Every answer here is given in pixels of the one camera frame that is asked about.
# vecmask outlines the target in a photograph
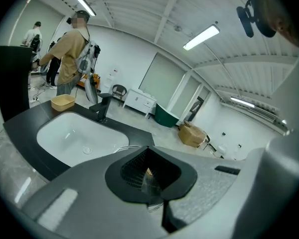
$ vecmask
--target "green bin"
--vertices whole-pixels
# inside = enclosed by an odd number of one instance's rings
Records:
[[[160,125],[172,127],[176,125],[176,123],[179,121],[179,118],[166,111],[162,106],[156,103],[155,121]]]

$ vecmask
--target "white cabinet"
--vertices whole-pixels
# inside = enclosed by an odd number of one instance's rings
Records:
[[[144,93],[138,89],[130,89],[128,96],[124,102],[123,108],[125,106],[132,107],[136,110],[139,110],[142,113],[145,113],[145,117],[151,111],[153,105],[155,104],[156,99],[151,97],[149,94]]]

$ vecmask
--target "black countertop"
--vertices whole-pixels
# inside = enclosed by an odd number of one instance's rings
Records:
[[[15,145],[24,159],[49,181],[65,172],[70,167],[44,150],[38,144],[36,135],[43,125],[65,112],[77,113],[99,124],[122,132],[129,139],[129,145],[154,145],[152,134],[149,132],[120,123],[110,118],[107,118],[106,121],[96,121],[95,113],[78,104],[75,104],[73,107],[63,112],[58,112],[51,107],[51,101],[47,101],[18,114],[5,122],[3,126],[10,137],[11,142]]]

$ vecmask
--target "white ceiling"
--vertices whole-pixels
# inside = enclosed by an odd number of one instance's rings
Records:
[[[76,0],[40,1],[64,15],[83,9]],[[248,38],[236,15],[236,7],[247,0],[86,1],[97,13],[90,24],[122,30],[164,48],[193,68],[226,102],[241,96],[277,111],[270,97],[288,75],[299,49],[278,34],[265,38],[256,28],[255,36]],[[220,34],[189,51],[182,48],[216,21]],[[175,25],[182,31],[176,32]]]

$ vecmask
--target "ceiling light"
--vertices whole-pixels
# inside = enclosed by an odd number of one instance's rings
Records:
[[[85,0],[77,0],[79,1],[79,3],[88,11],[88,13],[91,16],[95,16],[95,12],[93,11],[93,9],[88,5],[88,3]]]
[[[206,41],[210,37],[213,37],[216,34],[219,34],[220,30],[215,25],[211,25],[206,30],[202,31],[198,36],[196,36],[194,39],[186,43],[183,48],[185,50],[190,50],[191,48],[194,48],[196,45],[200,44],[203,41]]]
[[[244,100],[241,100],[241,99],[238,99],[238,98],[234,98],[234,97],[231,97],[230,99],[231,99],[231,100],[234,100],[234,101],[236,101],[236,102],[242,103],[242,104],[244,104],[244,105],[250,106],[250,107],[252,107],[252,108],[255,108],[255,105],[252,104],[252,103],[250,103],[250,102],[247,102],[247,101],[244,101]]]

